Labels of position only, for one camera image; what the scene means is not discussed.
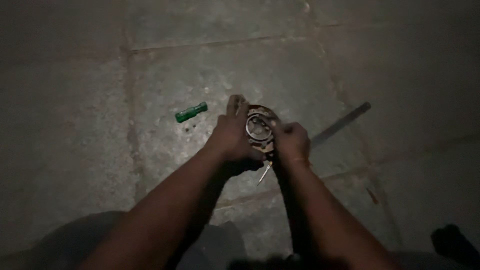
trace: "right hand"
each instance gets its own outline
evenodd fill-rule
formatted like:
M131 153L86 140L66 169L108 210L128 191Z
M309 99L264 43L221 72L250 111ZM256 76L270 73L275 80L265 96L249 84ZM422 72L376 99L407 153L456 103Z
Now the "right hand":
M275 137L275 148L278 157L287 164L309 164L310 139L307 130L299 123L282 124L278 120L268 120Z

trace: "metal component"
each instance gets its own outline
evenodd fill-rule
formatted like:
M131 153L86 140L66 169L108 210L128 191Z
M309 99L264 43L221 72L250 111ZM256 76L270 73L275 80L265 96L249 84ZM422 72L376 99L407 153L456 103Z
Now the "metal component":
M262 180L264 179L265 175L267 174L268 170L270 169L270 167L272 166L273 162L270 162L265 170L265 172L262 174L262 177L260 177L260 180L258 181L257 185L260 185L260 183L262 182Z
M372 106L370 105L370 103L365 102L359 107L357 107L356 109L354 109L353 111L351 111L349 114L337 120L333 125L331 125L327 129L322 131L320 134L312 138L312 142L311 142L312 148L322 144L324 141L326 141L328 138L333 136L335 133L337 133L339 130L344 128L346 125L350 124L359 116L361 116L362 114L370 110L371 107Z
M274 137L272 129L261 117L278 120L278 117L269 108L261 105L250 105L245 130L249 137L249 143L254 149L269 153L274 149Z

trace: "left hand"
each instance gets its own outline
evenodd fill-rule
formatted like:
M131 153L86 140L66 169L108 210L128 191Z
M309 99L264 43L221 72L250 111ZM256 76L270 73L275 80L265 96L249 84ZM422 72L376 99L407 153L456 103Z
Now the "left hand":
M245 131L247 122L248 102L244 102L238 110L239 95L232 95L228 100L227 114L220 115L212 135L205 148L221 151L227 161L239 161L246 158L266 160L264 153L253 149L248 142Z

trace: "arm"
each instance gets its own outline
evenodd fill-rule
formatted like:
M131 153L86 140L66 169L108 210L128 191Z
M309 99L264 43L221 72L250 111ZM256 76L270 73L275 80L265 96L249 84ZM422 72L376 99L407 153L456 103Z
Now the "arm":
M310 141L298 123L276 125L279 159L303 208L320 256L341 259L349 269L399 269L383 246L337 201L308 162Z
M194 157L141 200L87 258L80 269L160 269L182 241L209 179L225 161L264 159L244 129L248 104L236 115L239 96L231 96L211 137Z

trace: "round metal part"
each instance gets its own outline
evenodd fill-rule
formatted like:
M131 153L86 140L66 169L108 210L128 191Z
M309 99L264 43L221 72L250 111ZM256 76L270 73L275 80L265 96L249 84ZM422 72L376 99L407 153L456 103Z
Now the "round metal part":
M254 114L247 119L245 129L248 136L256 141L265 141L272 134L270 128L258 118L258 114Z
M273 134L270 127L263 122L259 115L263 115L268 119L277 120L275 113L262 105L250 105L248 110L247 122L245 130L249 138L250 145L262 151L263 153L272 152L274 149Z

